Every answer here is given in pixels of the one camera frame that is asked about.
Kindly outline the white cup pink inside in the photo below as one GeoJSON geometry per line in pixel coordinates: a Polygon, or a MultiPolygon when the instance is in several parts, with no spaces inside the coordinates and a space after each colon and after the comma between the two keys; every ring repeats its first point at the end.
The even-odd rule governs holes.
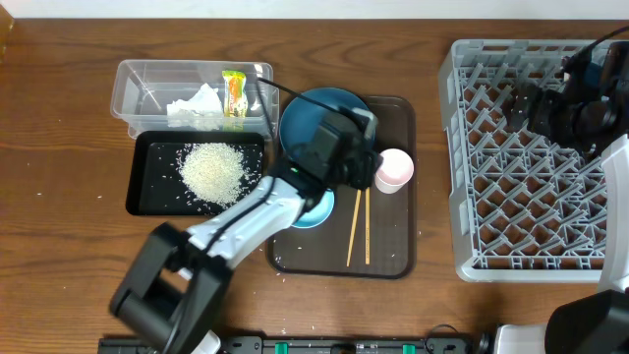
{"type": "Polygon", "coordinates": [[[382,163],[375,173],[375,187],[384,194],[394,194],[413,177],[413,158],[398,148],[386,149],[380,156],[382,163]]]}

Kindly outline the small light blue bowl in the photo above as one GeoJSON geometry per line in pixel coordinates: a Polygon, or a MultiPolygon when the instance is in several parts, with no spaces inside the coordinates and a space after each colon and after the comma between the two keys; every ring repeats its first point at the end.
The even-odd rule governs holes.
{"type": "Polygon", "coordinates": [[[332,214],[334,204],[334,192],[327,190],[319,203],[313,209],[304,213],[292,226],[299,229],[309,229],[321,225],[332,214]]]}

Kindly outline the orange green snack wrapper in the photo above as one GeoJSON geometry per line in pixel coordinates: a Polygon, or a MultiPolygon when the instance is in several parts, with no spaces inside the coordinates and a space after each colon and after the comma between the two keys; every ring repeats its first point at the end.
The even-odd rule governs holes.
{"type": "Polygon", "coordinates": [[[249,102],[245,92],[247,77],[244,73],[234,70],[222,72],[224,80],[223,112],[227,118],[226,130],[244,131],[244,119],[247,115],[249,102]]]}

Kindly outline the pile of rice grains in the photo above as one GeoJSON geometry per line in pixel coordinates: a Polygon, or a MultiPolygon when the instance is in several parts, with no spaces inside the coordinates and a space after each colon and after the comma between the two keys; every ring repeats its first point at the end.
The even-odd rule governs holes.
{"type": "Polygon", "coordinates": [[[196,212],[222,212],[261,178],[263,148],[256,144],[184,144],[175,152],[184,205],[196,212]]]}

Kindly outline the white tissue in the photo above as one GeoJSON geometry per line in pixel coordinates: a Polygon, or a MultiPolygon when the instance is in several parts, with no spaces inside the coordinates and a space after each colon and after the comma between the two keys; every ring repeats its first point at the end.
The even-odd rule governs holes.
{"type": "Polygon", "coordinates": [[[188,100],[177,99],[166,106],[167,125],[171,128],[190,127],[199,131],[214,131],[222,127],[222,101],[217,89],[203,84],[188,100]]]}

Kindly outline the black rectangular tray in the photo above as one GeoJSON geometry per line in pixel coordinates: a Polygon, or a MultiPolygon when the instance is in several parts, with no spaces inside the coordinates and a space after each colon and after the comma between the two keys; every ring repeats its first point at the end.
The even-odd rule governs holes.
{"type": "Polygon", "coordinates": [[[264,167],[264,138],[257,133],[147,131],[136,140],[126,210],[132,215],[217,215],[226,204],[208,202],[186,184],[180,170],[195,147],[224,144],[243,156],[241,199],[264,167]]]}

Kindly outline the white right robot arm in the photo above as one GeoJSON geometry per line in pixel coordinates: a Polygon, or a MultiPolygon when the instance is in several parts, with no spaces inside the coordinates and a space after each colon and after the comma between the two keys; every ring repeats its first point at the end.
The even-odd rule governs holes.
{"type": "Polygon", "coordinates": [[[597,160],[602,175],[604,260],[595,294],[558,307],[544,324],[504,324],[495,353],[625,353],[628,350],[628,44],[596,42],[563,59],[561,90],[519,87],[505,114],[552,143],[597,160]]]}

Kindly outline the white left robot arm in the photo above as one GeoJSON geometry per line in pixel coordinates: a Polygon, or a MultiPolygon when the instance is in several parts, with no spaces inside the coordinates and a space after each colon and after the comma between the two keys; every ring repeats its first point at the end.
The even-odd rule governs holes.
{"type": "Polygon", "coordinates": [[[211,330],[233,271],[261,243],[292,226],[323,195],[365,190],[382,162],[372,148],[378,121],[368,110],[334,110],[298,156],[278,158],[241,201],[180,231],[153,229],[109,304],[110,313],[158,353],[215,353],[211,330]]]}

